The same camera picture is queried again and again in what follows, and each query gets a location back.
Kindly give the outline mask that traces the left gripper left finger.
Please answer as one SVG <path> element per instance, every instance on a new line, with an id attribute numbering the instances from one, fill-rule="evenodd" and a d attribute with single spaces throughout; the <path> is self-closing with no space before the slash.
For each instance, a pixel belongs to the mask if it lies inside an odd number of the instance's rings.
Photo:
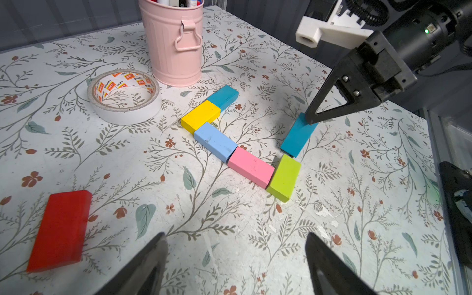
<path id="1" fill-rule="evenodd" d="M 167 237 L 161 232 L 97 293 L 99 295 L 158 295 L 167 255 Z"/>

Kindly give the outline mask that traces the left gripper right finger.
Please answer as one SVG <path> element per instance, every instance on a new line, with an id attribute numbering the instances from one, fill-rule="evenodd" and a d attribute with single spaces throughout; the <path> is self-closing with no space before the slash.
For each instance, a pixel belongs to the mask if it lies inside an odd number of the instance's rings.
<path id="1" fill-rule="evenodd" d="M 315 233 L 308 233 L 305 250 L 316 295 L 375 293 Z"/>

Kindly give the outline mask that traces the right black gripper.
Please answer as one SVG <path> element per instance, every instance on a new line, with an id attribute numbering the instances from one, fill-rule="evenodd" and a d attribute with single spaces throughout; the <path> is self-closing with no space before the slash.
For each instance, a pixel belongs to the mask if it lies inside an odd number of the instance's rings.
<path id="1" fill-rule="evenodd" d="M 339 61 L 305 112 L 308 124 L 376 108 L 405 92 L 454 42 L 461 53 L 472 54 L 471 1 L 389 3 L 409 11 Z M 337 95 L 343 103 L 320 110 L 325 100 Z"/>

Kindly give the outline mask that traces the teal block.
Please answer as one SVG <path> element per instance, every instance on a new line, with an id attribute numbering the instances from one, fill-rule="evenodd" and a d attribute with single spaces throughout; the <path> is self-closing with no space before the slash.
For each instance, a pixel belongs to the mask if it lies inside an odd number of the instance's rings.
<path id="1" fill-rule="evenodd" d="M 236 89 L 230 86 L 224 86 L 214 94 L 210 95 L 207 100 L 223 112 L 237 100 L 238 95 L 239 92 Z"/>
<path id="2" fill-rule="evenodd" d="M 284 139 L 281 150 L 291 157 L 297 157 L 317 128 L 317 125 L 307 123 L 305 114 L 301 113 Z"/>

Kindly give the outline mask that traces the lime green block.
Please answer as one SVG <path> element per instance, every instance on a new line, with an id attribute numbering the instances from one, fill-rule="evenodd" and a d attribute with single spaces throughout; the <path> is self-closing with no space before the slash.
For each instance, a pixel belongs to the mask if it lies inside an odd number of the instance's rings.
<path id="1" fill-rule="evenodd" d="M 287 203 L 291 199 L 300 170 L 301 163 L 284 154 L 266 191 L 281 202 Z"/>

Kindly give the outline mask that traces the pink block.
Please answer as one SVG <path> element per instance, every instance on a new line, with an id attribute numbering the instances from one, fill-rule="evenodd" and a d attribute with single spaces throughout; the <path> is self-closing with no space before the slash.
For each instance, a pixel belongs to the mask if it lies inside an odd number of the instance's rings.
<path id="1" fill-rule="evenodd" d="M 263 189 L 268 187 L 275 172 L 273 166 L 240 147 L 233 152 L 227 165 Z"/>

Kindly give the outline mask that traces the yellow block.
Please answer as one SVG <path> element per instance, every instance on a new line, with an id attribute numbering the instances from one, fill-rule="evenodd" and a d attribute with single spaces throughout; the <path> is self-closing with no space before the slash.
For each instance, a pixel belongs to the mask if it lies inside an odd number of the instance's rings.
<path id="1" fill-rule="evenodd" d="M 194 135 L 205 123 L 212 123 L 221 114 L 221 109 L 208 100 L 201 103 L 198 107 L 186 114 L 181 119 L 181 125 L 184 129 Z"/>

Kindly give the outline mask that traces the light blue block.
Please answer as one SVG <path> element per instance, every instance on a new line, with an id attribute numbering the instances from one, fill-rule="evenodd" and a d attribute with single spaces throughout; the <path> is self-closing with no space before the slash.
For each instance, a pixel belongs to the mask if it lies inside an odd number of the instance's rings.
<path id="1" fill-rule="evenodd" d="M 194 138 L 224 163 L 237 149 L 235 142 L 207 122 L 194 132 Z"/>

